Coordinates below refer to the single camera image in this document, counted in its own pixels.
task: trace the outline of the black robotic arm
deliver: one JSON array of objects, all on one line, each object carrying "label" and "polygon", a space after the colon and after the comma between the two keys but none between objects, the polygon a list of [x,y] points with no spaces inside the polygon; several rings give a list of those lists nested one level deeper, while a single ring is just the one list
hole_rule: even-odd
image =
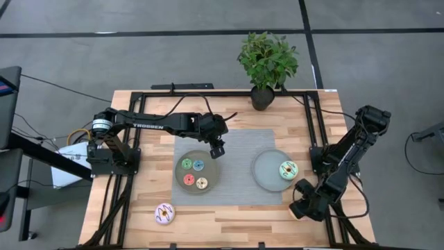
[{"label": "black robotic arm", "polygon": [[[225,142],[221,136],[228,132],[228,128],[220,115],[212,112],[204,115],[194,112],[150,115],[107,108],[95,115],[92,122],[93,140],[88,144],[87,161],[92,164],[93,174],[137,173],[139,149],[131,149],[117,136],[125,128],[161,130],[181,138],[208,143],[213,159],[225,153]],[[108,149],[98,149],[98,145],[103,142]]]},{"label": "black robotic arm", "polygon": [[355,125],[338,143],[310,150],[313,171],[320,178],[316,187],[305,179],[296,183],[295,190],[302,193],[302,198],[289,208],[298,219],[325,219],[328,206],[334,206],[345,192],[349,176],[359,172],[362,156],[389,127],[391,114],[387,111],[364,106],[356,115]]}]

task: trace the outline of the gray mat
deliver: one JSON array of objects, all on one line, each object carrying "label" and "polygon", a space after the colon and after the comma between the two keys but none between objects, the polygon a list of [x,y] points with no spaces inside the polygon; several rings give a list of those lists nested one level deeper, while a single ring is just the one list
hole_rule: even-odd
[{"label": "gray mat", "polygon": [[[275,148],[271,129],[231,129],[222,136],[225,155],[216,159],[220,171],[219,183],[204,194],[189,194],[173,178],[172,204],[192,205],[280,205],[281,192],[269,192],[260,187],[252,174],[251,162],[265,149]],[[174,166],[191,150],[209,151],[210,146],[190,138],[175,138]]]}]

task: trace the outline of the concrete floor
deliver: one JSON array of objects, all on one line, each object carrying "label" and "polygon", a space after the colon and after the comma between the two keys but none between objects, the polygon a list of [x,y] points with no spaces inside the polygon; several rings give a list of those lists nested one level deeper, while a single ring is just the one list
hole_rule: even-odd
[{"label": "concrete floor", "polygon": [[[444,3],[439,0],[310,0],[306,4],[312,28],[444,24]],[[12,0],[0,19],[0,33],[302,27],[296,0]],[[111,99],[114,90],[149,89],[152,84],[170,82],[250,88],[236,62],[242,37],[1,39],[0,67],[20,65],[25,74],[104,99]],[[287,87],[313,88],[305,36],[288,37],[298,47],[300,67]],[[444,34],[314,35],[314,43],[324,86],[339,90],[346,112],[371,104],[393,114],[388,133],[361,161],[377,241],[441,249],[444,212],[437,198],[444,197],[444,177],[410,169],[403,146],[411,132],[443,121]],[[39,132],[55,137],[82,126],[106,106],[23,78],[17,113]],[[30,131],[19,119],[15,126]],[[409,156],[418,168],[444,172],[439,149],[443,148],[434,140],[410,144]],[[18,242],[22,209],[18,201],[12,228],[0,234],[1,248],[73,247],[86,205],[87,197],[34,211],[31,230],[40,236]]]}]

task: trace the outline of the wooden tabletop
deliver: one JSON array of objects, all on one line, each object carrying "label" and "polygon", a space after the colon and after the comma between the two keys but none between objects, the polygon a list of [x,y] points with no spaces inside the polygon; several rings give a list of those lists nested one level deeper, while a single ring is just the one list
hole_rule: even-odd
[{"label": "wooden tabletop", "polygon": [[[116,91],[112,107],[127,110],[130,95],[130,90]],[[319,97],[322,109],[342,111],[337,92],[319,90]],[[167,113],[178,99],[149,97],[144,112]],[[258,112],[251,106],[249,97],[208,97],[208,100],[214,113],[224,117],[233,112],[239,113],[227,122],[229,129],[273,129],[276,148],[287,153],[300,168],[294,181],[306,178],[313,184],[317,183],[309,159],[311,143],[304,106],[291,97],[276,97],[265,111]],[[187,97],[176,108],[176,112],[206,113],[207,107],[202,98]],[[312,112],[312,115],[318,142],[321,142],[316,113]],[[329,143],[338,142],[347,132],[343,116],[323,112],[323,119]],[[142,130],[142,159],[133,185],[124,247],[169,247],[172,242],[177,243],[178,247],[257,247],[258,242],[265,242],[268,247],[329,245],[325,222],[315,222],[306,217],[296,221],[290,215],[288,205],[292,202],[293,186],[282,192],[282,205],[176,206],[176,218],[171,224],[156,224],[155,207],[163,202],[171,203],[174,140],[174,136],[164,131]],[[99,226],[107,180],[108,176],[94,179],[79,243],[90,239]],[[110,185],[108,205],[112,187],[113,183]],[[366,209],[363,197],[351,183],[342,197],[342,204],[347,215],[362,214]],[[375,241],[368,216],[351,221],[365,238]],[[119,222],[120,215],[117,215],[111,243],[117,241]],[[339,227],[335,219],[334,227],[336,241],[340,242]]]}]

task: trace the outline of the plate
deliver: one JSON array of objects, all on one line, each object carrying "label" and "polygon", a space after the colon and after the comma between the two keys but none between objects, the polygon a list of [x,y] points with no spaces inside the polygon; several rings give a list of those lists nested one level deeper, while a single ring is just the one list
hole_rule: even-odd
[{"label": "plate", "polygon": [[[197,160],[202,160],[204,168],[200,171],[196,171],[193,167],[190,169],[184,169],[182,167],[182,161],[187,158],[193,163]],[[194,176],[194,183],[192,185],[184,184],[184,177],[187,174],[192,174]],[[176,166],[174,167],[174,176],[183,190],[192,194],[201,194],[207,192],[219,182],[219,166],[216,161],[211,158],[211,155],[208,152],[193,150],[180,157],[177,161]],[[196,185],[196,181],[200,177],[204,177],[208,181],[208,185],[204,189],[199,189]]]},{"label": "plate", "polygon": [[290,157],[277,149],[267,149],[259,153],[252,163],[253,176],[257,184],[268,191],[280,192],[291,186],[279,174],[279,166],[291,160]]}]

